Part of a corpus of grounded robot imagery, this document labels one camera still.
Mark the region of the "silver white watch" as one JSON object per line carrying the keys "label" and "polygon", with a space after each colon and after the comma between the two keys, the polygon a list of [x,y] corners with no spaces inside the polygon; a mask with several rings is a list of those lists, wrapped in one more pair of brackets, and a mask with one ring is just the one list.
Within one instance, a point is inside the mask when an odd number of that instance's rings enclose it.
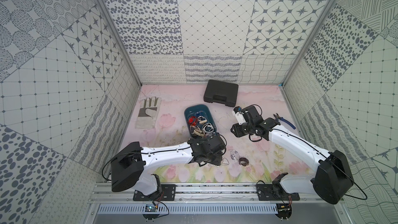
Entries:
{"label": "silver white watch", "polygon": [[202,127],[202,131],[204,132],[204,133],[212,133],[212,132],[214,132],[214,130],[215,130],[215,128],[214,128],[214,126],[209,122],[209,123],[206,123],[206,124],[204,124],[203,125],[203,127]]}

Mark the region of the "beige watch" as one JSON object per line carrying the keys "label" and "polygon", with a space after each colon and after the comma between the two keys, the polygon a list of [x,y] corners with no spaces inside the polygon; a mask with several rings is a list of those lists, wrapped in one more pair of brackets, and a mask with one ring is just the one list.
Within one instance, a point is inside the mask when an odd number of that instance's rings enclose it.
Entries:
{"label": "beige watch", "polygon": [[203,123],[207,123],[208,122],[207,118],[204,117],[204,116],[199,116],[197,118],[197,120],[198,120],[199,124],[203,124]]}
{"label": "beige watch", "polygon": [[204,131],[202,131],[201,129],[198,129],[198,128],[194,128],[193,131],[192,131],[192,133],[195,134],[195,135],[197,135],[197,136],[201,136],[201,137],[204,137],[204,136],[205,136]]}

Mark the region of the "red watch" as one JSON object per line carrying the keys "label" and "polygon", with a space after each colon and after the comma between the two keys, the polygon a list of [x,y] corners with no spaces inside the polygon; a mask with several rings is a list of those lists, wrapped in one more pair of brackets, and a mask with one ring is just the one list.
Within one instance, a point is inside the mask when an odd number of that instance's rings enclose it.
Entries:
{"label": "red watch", "polygon": [[195,116],[191,116],[188,118],[189,126],[196,126],[198,123],[198,119]]}

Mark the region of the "silver rhinestone watch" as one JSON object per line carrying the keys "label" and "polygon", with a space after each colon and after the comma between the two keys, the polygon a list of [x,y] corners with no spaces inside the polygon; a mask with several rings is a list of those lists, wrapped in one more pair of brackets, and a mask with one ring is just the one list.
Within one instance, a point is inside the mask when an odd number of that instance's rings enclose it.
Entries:
{"label": "silver rhinestone watch", "polygon": [[219,168],[219,167],[223,167],[223,166],[229,166],[230,163],[229,163],[229,160],[227,158],[223,158],[219,165],[217,165],[217,164],[209,164],[209,163],[207,165],[209,167],[218,167]]}

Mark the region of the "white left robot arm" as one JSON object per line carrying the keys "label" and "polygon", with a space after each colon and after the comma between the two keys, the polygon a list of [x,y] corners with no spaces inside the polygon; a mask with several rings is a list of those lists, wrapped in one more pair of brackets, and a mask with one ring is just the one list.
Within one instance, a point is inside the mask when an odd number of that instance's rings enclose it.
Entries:
{"label": "white left robot arm", "polygon": [[139,142],[132,142],[105,165],[111,169],[112,192],[132,188],[154,200],[162,194],[160,179],[154,170],[191,163],[197,163],[199,167],[207,164],[220,166],[226,151],[227,141],[219,133],[166,147],[142,147]]}

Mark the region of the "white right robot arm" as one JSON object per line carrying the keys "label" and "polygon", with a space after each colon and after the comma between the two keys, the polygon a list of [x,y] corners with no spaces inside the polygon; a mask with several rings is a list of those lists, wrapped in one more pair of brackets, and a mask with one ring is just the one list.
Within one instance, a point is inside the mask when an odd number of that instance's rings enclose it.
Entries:
{"label": "white right robot arm", "polygon": [[293,194],[318,195],[329,204],[337,204],[348,196],[348,191],[357,186],[345,154],[328,151],[290,132],[281,124],[284,119],[275,115],[263,119],[254,105],[233,108],[237,120],[231,132],[241,138],[257,137],[257,141],[269,141],[289,151],[312,171],[300,176],[279,174],[272,182],[271,193],[279,201],[285,201]]}

